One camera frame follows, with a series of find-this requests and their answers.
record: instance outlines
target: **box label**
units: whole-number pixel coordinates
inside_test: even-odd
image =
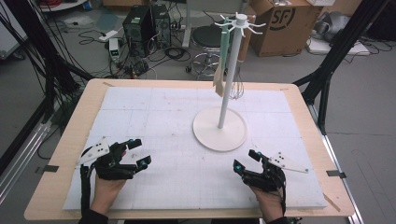
[[[270,30],[279,31],[288,27],[294,18],[295,12],[295,7],[275,10],[274,17],[271,20]]]

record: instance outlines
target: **hand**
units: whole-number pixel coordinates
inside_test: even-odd
[[[265,223],[283,217],[281,195],[277,191],[265,192],[254,187],[250,187],[256,194],[257,201],[259,202],[260,210],[262,211],[262,218]]]
[[[96,175],[95,196],[93,198],[91,210],[105,215],[116,200],[125,182],[125,179],[105,180]]]

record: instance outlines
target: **table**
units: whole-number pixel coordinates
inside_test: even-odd
[[[108,87],[151,88],[212,88],[211,82],[165,81],[165,80],[113,80],[93,79],[81,96],[49,165],[59,166],[56,173],[44,173],[29,202],[25,218],[28,220],[79,219],[79,211],[62,209],[75,168],[75,162],[84,147],[90,128]],[[335,170],[321,140],[317,126],[295,85],[270,83],[244,83],[246,90],[283,91],[295,118],[305,148],[315,167],[319,183],[329,206],[324,209],[288,209],[288,217],[349,217],[354,213],[347,191],[339,177],[327,176],[326,171]],[[216,210],[118,210],[110,211],[110,218],[216,218],[260,217],[257,209]]]

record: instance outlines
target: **white mounting plate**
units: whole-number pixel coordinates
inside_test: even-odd
[[[110,149],[108,148],[107,138],[103,137],[97,142],[92,148],[85,153],[79,160],[77,161],[76,166],[80,166],[87,161],[95,160],[101,156],[106,155]]]
[[[270,157],[268,161],[271,164],[285,170],[297,171],[306,174],[309,172],[307,168],[303,167],[298,162],[286,157],[285,154],[282,154],[282,152],[278,152],[274,156]]]

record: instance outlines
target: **white paper sheet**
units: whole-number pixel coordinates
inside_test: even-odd
[[[326,206],[286,97],[282,91],[247,91],[230,101],[247,122],[247,141],[230,152],[202,146],[192,123],[204,108],[221,106],[212,90],[166,88],[109,88],[87,144],[106,136],[108,143],[141,138],[143,146],[128,151],[121,163],[151,155],[147,170],[128,180],[113,209],[252,208],[257,201],[233,171],[237,159],[247,169],[262,172],[248,156],[250,149],[270,157],[281,151],[309,169],[308,174],[285,171],[287,207]],[[92,174],[92,192],[94,188]],[[64,209],[80,207],[79,170],[75,171]]]

